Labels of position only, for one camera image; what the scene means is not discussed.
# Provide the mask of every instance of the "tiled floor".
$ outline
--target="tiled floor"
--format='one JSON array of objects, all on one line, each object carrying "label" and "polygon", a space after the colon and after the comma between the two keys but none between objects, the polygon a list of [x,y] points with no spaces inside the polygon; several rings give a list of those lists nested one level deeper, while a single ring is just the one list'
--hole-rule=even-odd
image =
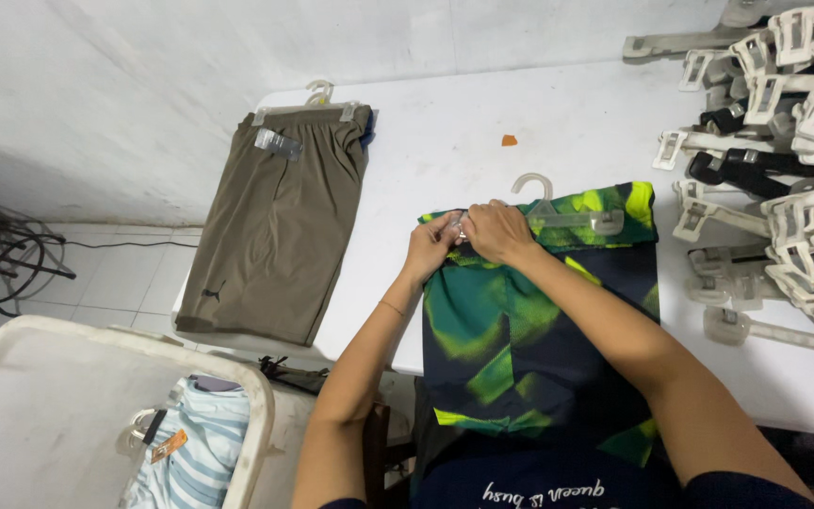
[{"label": "tiled floor", "polygon": [[[68,241],[88,246],[165,241],[197,246],[202,232],[200,228],[154,226],[47,226]],[[28,251],[25,258],[38,256],[32,250]],[[61,262],[76,273],[77,278],[70,280],[41,272],[22,292],[19,302],[4,304],[3,307],[9,311],[17,309],[22,314],[39,314],[96,327],[121,325],[158,332],[198,352],[222,352],[248,360],[262,357],[259,353],[198,345],[172,333],[172,305],[193,263],[195,251],[194,247],[174,245],[95,249],[66,245],[63,250],[54,246],[45,266],[54,267]],[[16,284],[22,284],[20,275],[29,269],[17,267],[15,270],[19,274]],[[6,278],[0,278],[0,297],[7,295],[7,290]],[[0,314],[0,326],[8,320]],[[285,364],[298,369],[331,368],[330,363],[296,359],[288,360]],[[413,377],[387,373],[380,390],[393,409],[413,420]]]}]

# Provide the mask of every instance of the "bracelet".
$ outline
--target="bracelet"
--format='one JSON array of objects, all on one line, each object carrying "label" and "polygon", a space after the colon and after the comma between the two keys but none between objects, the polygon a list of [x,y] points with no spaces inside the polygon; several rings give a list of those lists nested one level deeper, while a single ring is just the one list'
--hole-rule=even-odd
[{"label": "bracelet", "polygon": [[398,313],[398,314],[400,314],[400,315],[401,315],[401,318],[405,318],[405,317],[406,317],[406,315],[404,315],[404,313],[403,313],[401,310],[399,310],[398,308],[396,308],[396,307],[392,306],[391,304],[387,303],[386,301],[379,301],[379,304],[385,304],[386,306],[388,306],[388,307],[392,308],[392,309],[394,310],[394,312],[396,312],[396,313]]}]

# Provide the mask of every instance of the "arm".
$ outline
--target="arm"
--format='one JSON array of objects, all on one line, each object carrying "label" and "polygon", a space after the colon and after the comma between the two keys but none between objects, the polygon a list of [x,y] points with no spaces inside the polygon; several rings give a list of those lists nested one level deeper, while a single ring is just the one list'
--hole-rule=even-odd
[{"label": "arm", "polygon": [[473,248],[522,272],[639,389],[682,484],[705,472],[740,472],[814,500],[711,371],[648,317],[549,255],[519,210],[492,200],[471,206],[469,219],[463,227]]},{"label": "arm", "polygon": [[445,214],[413,230],[401,273],[328,375],[300,450],[295,509],[318,509],[341,498],[366,501],[363,424],[408,304],[451,244],[459,243],[458,230],[446,228],[450,217]]}]

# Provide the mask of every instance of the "clothing label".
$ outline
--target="clothing label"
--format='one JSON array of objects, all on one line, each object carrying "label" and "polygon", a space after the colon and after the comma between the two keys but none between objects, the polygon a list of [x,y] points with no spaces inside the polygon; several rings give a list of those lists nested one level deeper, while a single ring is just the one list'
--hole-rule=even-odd
[{"label": "clothing label", "polygon": [[298,160],[303,151],[303,143],[266,128],[261,128],[256,133],[255,146],[292,161]]},{"label": "clothing label", "polygon": [[172,454],[177,450],[178,447],[181,445],[185,445],[187,443],[187,433],[184,432],[183,429],[178,429],[178,432],[174,435],[171,435],[167,440],[163,443],[156,445],[153,448],[153,460],[149,463],[155,463],[160,459]]}]

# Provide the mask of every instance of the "hand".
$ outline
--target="hand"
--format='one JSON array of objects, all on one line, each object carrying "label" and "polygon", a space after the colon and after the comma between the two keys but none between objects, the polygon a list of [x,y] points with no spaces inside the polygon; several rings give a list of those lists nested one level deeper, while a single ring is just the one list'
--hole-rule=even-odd
[{"label": "hand", "polygon": [[413,228],[410,235],[410,247],[407,249],[407,261],[404,262],[401,274],[410,278],[413,283],[424,283],[445,261],[445,255],[451,245],[458,245],[458,226],[448,227],[452,217],[460,217],[459,210],[436,217],[425,225]]},{"label": "hand", "polygon": [[470,206],[469,217],[460,226],[473,249],[492,263],[516,265],[522,256],[542,249],[533,240],[523,213],[498,200]]}]

